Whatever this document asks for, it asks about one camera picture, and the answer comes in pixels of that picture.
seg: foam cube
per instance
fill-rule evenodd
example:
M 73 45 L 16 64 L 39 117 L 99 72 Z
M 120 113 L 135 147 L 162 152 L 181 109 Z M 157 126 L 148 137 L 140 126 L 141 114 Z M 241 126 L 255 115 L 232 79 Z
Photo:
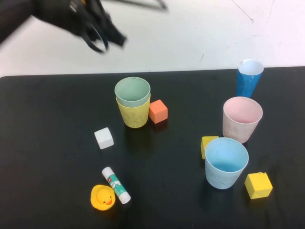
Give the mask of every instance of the foam cube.
M 149 117 L 155 124 L 167 119 L 167 107 L 160 99 L 149 105 Z
M 244 185 L 251 199 L 269 196 L 272 185 L 266 173 L 248 174 Z
M 94 135 L 97 143 L 99 144 L 100 149 L 105 149 L 114 145 L 113 138 L 108 127 L 96 131 Z
M 218 136 L 206 136 L 206 137 L 202 137 L 202 140 L 201 140 L 201 156 L 202 156 L 202 159 L 205 159 L 204 152 L 205 152 L 206 146 L 209 144 L 210 141 L 212 141 L 212 140 L 214 140 L 216 138 L 219 138 L 219 137 Z

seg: glue stick label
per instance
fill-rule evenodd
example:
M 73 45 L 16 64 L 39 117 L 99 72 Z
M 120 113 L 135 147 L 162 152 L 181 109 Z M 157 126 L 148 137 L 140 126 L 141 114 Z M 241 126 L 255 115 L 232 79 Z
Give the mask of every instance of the glue stick label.
M 120 194 L 122 194 L 123 192 L 126 192 L 125 188 L 123 187 L 123 185 L 120 183 L 120 181 L 118 180 L 118 178 L 116 177 L 115 174 L 110 175 L 107 178 L 108 183 L 110 184 L 110 186 L 112 187 L 112 189 L 114 190 L 115 194 L 119 197 Z

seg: wall scratch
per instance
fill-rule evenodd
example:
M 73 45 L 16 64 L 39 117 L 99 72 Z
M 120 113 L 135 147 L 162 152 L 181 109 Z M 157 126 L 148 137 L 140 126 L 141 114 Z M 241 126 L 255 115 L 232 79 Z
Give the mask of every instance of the wall scratch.
M 201 57 L 200 61 L 202 60 L 203 56 L 204 56 L 204 54 L 202 54 L 202 57 Z M 199 61 L 199 62 L 200 62 L 200 61 Z
M 268 16 L 268 19 L 267 19 L 266 23 L 268 23 L 268 21 L 269 21 L 274 2 L 275 2 L 275 0 L 272 1 L 271 9 L 270 9 L 269 16 Z
M 254 20 L 239 5 L 237 5 L 235 1 L 231 1 L 252 21 L 252 23 L 254 22 Z

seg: yellow rubber duck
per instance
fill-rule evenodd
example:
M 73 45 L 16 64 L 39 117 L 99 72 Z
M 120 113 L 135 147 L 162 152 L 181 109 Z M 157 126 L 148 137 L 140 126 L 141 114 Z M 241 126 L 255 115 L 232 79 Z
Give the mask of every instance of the yellow rubber duck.
M 91 191 L 91 204 L 94 208 L 105 211 L 115 203 L 114 190 L 105 185 L 96 185 Z

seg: yellow cup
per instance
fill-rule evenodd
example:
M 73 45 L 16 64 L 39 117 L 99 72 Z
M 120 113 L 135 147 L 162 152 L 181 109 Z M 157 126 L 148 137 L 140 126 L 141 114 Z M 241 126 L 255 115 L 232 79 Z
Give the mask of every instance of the yellow cup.
M 126 126 L 130 128 L 140 128 L 147 123 L 151 95 L 149 95 L 149 99 L 146 103 L 138 107 L 123 106 L 118 102 L 117 98 L 115 99 L 118 103 L 121 115 Z

